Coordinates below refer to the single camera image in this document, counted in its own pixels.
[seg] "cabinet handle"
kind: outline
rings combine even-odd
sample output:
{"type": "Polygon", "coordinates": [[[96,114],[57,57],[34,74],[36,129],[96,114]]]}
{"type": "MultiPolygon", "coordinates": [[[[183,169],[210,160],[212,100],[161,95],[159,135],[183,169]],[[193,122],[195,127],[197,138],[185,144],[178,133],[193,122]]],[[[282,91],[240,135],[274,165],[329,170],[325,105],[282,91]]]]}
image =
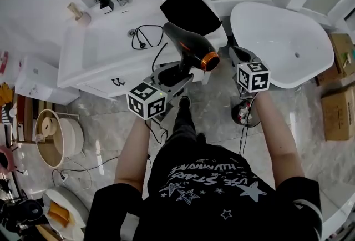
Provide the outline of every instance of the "cabinet handle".
{"type": "Polygon", "coordinates": [[[120,82],[120,78],[116,78],[116,79],[111,79],[112,83],[115,84],[117,87],[120,87],[121,85],[126,84],[126,82],[120,82]]]}

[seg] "soap bottle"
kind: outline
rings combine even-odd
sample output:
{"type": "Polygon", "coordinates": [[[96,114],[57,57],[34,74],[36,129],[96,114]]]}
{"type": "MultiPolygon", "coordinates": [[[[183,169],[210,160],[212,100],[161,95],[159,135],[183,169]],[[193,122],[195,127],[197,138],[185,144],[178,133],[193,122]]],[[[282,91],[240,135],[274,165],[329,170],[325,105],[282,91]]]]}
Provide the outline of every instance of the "soap bottle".
{"type": "Polygon", "coordinates": [[[105,14],[113,11],[113,2],[111,0],[99,0],[100,1],[100,10],[105,14]]]}

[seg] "bathroom counter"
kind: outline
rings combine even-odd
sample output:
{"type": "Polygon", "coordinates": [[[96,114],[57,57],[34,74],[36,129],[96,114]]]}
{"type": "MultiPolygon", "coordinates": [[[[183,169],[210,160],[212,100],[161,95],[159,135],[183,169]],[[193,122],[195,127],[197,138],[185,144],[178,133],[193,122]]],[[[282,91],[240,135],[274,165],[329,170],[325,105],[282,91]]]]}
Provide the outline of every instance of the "bathroom counter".
{"type": "MultiPolygon", "coordinates": [[[[99,4],[89,8],[86,12],[92,20],[86,27],[80,26],[74,19],[69,20],[60,53],[58,86],[72,86],[104,98],[115,97],[150,75],[153,60],[164,43],[168,45],[155,64],[179,61],[178,51],[165,34],[159,46],[144,50],[132,48],[130,30],[141,25],[163,26],[168,22],[159,8],[164,1],[130,0],[121,7],[113,0],[114,10],[108,14],[99,9],[99,4]]],[[[216,14],[211,0],[203,1],[216,14]]],[[[145,27],[144,31],[148,39],[158,43],[161,28],[145,27]]],[[[222,26],[205,37],[216,51],[227,44],[222,26]]],[[[133,45],[139,47],[136,38],[133,45]]],[[[194,81],[208,82],[209,73],[198,69],[192,72],[194,81]]]]}

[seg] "white bathtub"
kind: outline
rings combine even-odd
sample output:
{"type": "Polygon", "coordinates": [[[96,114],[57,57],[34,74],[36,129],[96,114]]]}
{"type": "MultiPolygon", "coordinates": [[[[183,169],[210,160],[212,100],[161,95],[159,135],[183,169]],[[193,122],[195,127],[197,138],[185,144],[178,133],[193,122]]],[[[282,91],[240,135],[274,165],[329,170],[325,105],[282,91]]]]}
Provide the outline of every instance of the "white bathtub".
{"type": "Polygon", "coordinates": [[[233,8],[231,26],[238,46],[266,62],[278,87],[296,87],[333,64],[327,33],[300,13],[246,1],[233,8]]]}

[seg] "shoe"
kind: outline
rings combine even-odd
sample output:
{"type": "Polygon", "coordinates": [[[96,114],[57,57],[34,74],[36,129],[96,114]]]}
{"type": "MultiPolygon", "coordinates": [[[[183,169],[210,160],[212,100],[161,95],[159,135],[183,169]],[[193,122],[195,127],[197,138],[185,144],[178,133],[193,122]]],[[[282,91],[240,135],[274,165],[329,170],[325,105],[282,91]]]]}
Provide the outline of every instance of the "shoe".
{"type": "Polygon", "coordinates": [[[191,100],[190,100],[189,96],[182,96],[179,101],[179,108],[180,109],[184,109],[184,108],[190,109],[190,106],[191,106],[191,100]]]}
{"type": "Polygon", "coordinates": [[[200,144],[206,144],[207,139],[206,139],[206,136],[205,136],[205,134],[203,132],[200,132],[197,135],[197,142],[200,143],[200,144]]]}

